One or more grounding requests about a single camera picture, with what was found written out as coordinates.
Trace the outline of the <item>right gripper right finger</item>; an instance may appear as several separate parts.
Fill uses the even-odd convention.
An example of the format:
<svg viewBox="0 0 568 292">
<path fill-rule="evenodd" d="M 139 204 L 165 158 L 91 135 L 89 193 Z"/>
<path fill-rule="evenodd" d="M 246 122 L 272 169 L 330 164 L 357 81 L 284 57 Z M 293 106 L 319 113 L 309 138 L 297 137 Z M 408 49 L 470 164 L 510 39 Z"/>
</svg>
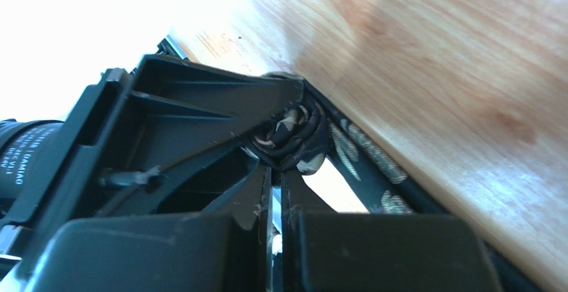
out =
<svg viewBox="0 0 568 292">
<path fill-rule="evenodd" d="M 500 291 L 485 246 L 448 215 L 339 213 L 281 175 L 285 291 Z"/>
</svg>

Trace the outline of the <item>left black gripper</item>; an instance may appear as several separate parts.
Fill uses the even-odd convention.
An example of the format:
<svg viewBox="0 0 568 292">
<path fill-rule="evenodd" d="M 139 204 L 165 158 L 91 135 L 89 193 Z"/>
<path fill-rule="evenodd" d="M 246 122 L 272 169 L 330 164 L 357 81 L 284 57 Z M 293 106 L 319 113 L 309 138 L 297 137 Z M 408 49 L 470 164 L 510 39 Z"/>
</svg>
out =
<svg viewBox="0 0 568 292">
<path fill-rule="evenodd" d="M 97 214 L 145 215 L 183 187 L 202 187 L 220 163 L 214 189 L 229 188 L 222 179 L 243 178 L 251 161 L 241 147 L 303 98 L 298 79 L 146 56 L 134 76 L 106 70 L 66 121 L 2 120 L 1 246 L 15 247 L 31 230 L 73 148 L 94 143 L 108 116 L 97 182 L 109 199 Z"/>
</svg>

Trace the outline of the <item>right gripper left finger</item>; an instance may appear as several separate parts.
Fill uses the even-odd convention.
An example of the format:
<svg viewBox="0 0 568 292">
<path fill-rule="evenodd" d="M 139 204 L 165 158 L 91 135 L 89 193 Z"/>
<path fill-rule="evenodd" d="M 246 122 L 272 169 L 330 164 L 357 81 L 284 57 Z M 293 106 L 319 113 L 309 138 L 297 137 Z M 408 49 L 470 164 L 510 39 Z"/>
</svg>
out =
<svg viewBox="0 0 568 292">
<path fill-rule="evenodd" d="M 2 291 L 266 291 L 269 177 L 262 165 L 200 213 L 76 219 Z"/>
</svg>

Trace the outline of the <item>black floral patterned tie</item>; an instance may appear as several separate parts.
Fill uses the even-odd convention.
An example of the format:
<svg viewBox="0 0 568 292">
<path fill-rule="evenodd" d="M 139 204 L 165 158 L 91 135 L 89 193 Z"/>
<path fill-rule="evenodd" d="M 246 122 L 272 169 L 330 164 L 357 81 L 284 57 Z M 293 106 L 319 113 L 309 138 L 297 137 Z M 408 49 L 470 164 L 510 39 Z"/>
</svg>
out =
<svg viewBox="0 0 568 292">
<path fill-rule="evenodd" d="M 329 160 L 361 200 L 365 214 L 456 217 L 304 78 L 286 72 L 270 72 L 263 77 L 298 79 L 304 84 L 303 100 L 262 128 L 243 147 L 249 156 L 272 168 L 273 185 L 280 191 L 281 213 L 281 175 L 290 171 L 302 177 L 314 175 Z M 536 290 L 516 266 L 480 240 L 498 275 L 500 291 Z M 283 249 L 273 258 L 273 274 L 273 290 L 285 291 Z"/>
</svg>

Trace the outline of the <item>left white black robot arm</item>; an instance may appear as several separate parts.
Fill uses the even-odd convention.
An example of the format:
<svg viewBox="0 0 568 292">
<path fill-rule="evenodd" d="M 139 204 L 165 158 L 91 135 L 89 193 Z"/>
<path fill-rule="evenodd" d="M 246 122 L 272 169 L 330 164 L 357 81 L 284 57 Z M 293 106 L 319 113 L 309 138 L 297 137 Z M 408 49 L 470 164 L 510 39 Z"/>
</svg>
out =
<svg viewBox="0 0 568 292">
<path fill-rule="evenodd" d="M 108 69 L 66 121 L 1 122 L 1 225 L 33 258 L 72 219 L 150 215 L 183 186 L 248 174 L 254 135 L 305 97 L 300 79 L 251 77 L 168 55 Z"/>
</svg>

